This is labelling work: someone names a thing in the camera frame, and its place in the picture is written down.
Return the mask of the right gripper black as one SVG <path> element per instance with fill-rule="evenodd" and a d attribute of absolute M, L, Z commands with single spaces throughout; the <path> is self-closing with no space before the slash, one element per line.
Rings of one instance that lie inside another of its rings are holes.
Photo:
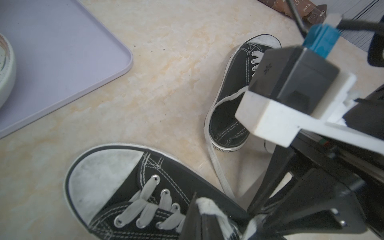
<path fill-rule="evenodd" d="M 310 163 L 300 178 L 292 176 L 295 158 Z M 291 148 L 277 146 L 266 174 L 248 207 L 265 215 L 262 235 L 301 233 L 384 235 L 384 184 L 356 164 L 362 159 L 328 142 L 324 145 L 300 134 Z"/>

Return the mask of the black canvas sneaker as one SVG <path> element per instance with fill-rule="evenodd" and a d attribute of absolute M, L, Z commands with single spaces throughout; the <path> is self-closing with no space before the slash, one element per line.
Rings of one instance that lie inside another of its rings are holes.
<path fill-rule="evenodd" d="M 208 153 L 224 193 L 232 200 L 236 198 L 216 152 L 234 152 L 245 145 L 250 133 L 236 119 L 235 113 L 265 52 L 281 46 L 276 37 L 262 34 L 236 47 L 226 64 L 220 87 L 205 119 Z"/>
<path fill-rule="evenodd" d="M 132 144 L 109 144 L 81 154 L 65 180 L 67 203 L 100 240 L 177 240 L 197 203 L 199 232 L 211 220 L 214 239 L 253 240 L 257 221 L 173 156 Z"/>

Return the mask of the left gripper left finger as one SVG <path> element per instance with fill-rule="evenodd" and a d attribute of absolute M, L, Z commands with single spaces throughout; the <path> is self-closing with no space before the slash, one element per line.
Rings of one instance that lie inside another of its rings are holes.
<path fill-rule="evenodd" d="M 202 240 L 202 229 L 202 214 L 197 205 L 197 195 L 194 195 L 189 205 L 179 240 Z"/>

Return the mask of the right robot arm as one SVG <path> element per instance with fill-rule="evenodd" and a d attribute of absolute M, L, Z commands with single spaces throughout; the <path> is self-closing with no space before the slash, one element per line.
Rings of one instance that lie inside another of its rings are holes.
<path fill-rule="evenodd" d="M 368 62 L 383 67 L 384 24 L 329 15 L 304 43 L 266 52 L 236 118 L 276 145 L 249 206 L 257 235 L 302 233 L 384 237 L 384 89 L 361 99 L 354 74 L 327 56 L 340 30 L 374 32 Z"/>

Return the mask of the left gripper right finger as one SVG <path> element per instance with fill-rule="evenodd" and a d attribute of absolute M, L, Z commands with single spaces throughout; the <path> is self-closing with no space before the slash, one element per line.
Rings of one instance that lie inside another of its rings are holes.
<path fill-rule="evenodd" d="M 202 240 L 239 240 L 235 223 L 221 210 L 201 211 Z"/>

